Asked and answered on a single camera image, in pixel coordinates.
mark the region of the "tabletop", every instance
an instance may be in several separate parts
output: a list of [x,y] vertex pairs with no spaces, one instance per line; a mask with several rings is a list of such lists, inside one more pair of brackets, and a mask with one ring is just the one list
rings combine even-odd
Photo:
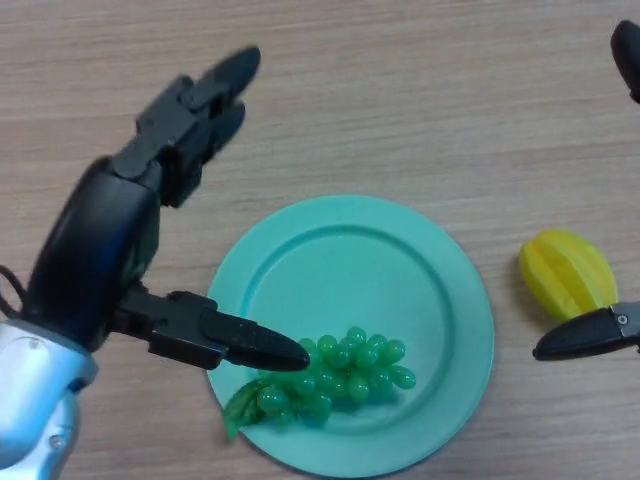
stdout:
[[[640,358],[542,364],[550,321],[516,258],[570,228],[640,291],[640,109],[610,53],[630,0],[4,0],[0,262],[24,281],[77,177],[118,149],[178,72],[255,43],[242,132],[180,211],[165,211],[156,293],[203,294],[275,210],[359,193],[417,209],[478,268],[496,361],[468,426],[397,478],[639,478]],[[63,479],[298,478],[224,440],[203,372],[114,335],[82,394]]]

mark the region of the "robotic arm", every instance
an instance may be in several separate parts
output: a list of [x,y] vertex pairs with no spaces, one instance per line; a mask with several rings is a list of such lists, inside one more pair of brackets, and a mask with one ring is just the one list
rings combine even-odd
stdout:
[[189,292],[150,294],[141,283],[158,248],[162,206],[180,207],[203,166],[244,120],[238,100],[260,63],[244,49],[194,82],[176,78],[138,117],[122,150],[84,173],[54,225],[13,310],[0,296],[0,480],[57,478],[77,433],[76,396],[91,384],[91,354],[111,332],[151,353],[203,369],[222,360],[301,370],[294,341],[218,311]]

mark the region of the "green grape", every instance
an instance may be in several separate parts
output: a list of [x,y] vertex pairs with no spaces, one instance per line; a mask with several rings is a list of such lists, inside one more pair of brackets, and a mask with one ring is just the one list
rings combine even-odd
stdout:
[[380,349],[382,363],[391,365],[404,357],[407,347],[400,340],[389,340]]
[[378,361],[379,356],[380,350],[378,348],[372,347],[371,345],[363,345],[358,350],[358,355],[356,356],[356,365],[358,365],[358,367],[360,368],[373,367]]
[[320,352],[318,351],[318,347],[315,342],[310,338],[303,338],[298,342],[309,354],[309,359],[311,360],[311,368],[318,364],[322,360]]
[[289,397],[275,385],[260,390],[258,394],[258,407],[265,413],[277,412],[289,406]]
[[408,368],[400,365],[392,365],[389,367],[389,375],[393,383],[403,390],[411,390],[416,386],[416,376]]
[[349,377],[349,397],[356,404],[362,404],[369,398],[369,383],[359,373],[353,373]]
[[393,393],[391,375],[382,367],[373,367],[369,372],[369,386],[371,393],[378,398],[388,398]]
[[298,343],[302,345],[307,352],[318,348],[316,346],[316,342],[314,342],[310,338],[303,338]]
[[371,347],[381,348],[386,341],[387,339],[384,337],[384,335],[375,334],[369,339],[367,345]]
[[337,344],[338,341],[336,340],[336,337],[333,337],[331,335],[324,335],[320,337],[320,340],[318,340],[318,350],[323,357],[327,358],[329,355],[331,355],[332,350],[336,347]]
[[359,347],[358,342],[356,342],[352,338],[344,337],[342,340],[340,340],[340,345],[342,345],[349,351],[349,363],[351,363],[353,359],[356,358],[356,353],[358,352]]
[[315,375],[316,388],[324,392],[331,390],[334,375],[335,374],[333,373],[333,370],[331,370],[330,368],[323,368],[322,370],[318,371]]
[[353,340],[356,345],[362,345],[367,341],[367,334],[360,327],[351,327],[347,331],[347,338]]
[[280,410],[271,415],[271,418],[276,425],[280,427],[286,427],[287,425],[293,423],[296,419],[296,416],[293,414],[290,408],[285,408],[284,410]]
[[316,421],[325,422],[331,415],[331,397],[326,393],[316,392],[307,397],[305,410]]
[[287,387],[293,380],[294,374],[291,372],[272,372],[271,381],[282,387]]
[[307,372],[300,372],[291,379],[291,387],[300,395],[311,395],[316,391],[316,379]]
[[344,345],[336,345],[327,358],[329,364],[335,368],[346,367],[349,365],[350,360],[350,351]]
[[347,388],[349,381],[343,373],[336,372],[331,383],[329,393],[333,398],[346,398],[349,395]]

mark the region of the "plastic fruit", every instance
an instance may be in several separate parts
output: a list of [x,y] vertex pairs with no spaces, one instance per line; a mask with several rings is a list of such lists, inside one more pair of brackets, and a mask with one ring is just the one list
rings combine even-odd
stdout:
[[322,424],[331,415],[334,401],[356,406],[370,399],[389,400],[394,385],[408,390],[416,377],[397,365],[406,347],[399,340],[372,335],[352,327],[340,342],[324,335],[316,344],[300,340],[311,356],[311,366],[296,373],[258,372],[257,379],[243,386],[224,409],[224,424],[230,438],[238,430],[265,419],[284,427],[300,416]]
[[564,322],[618,301],[604,255],[568,230],[547,230],[520,250],[524,281],[544,310]]

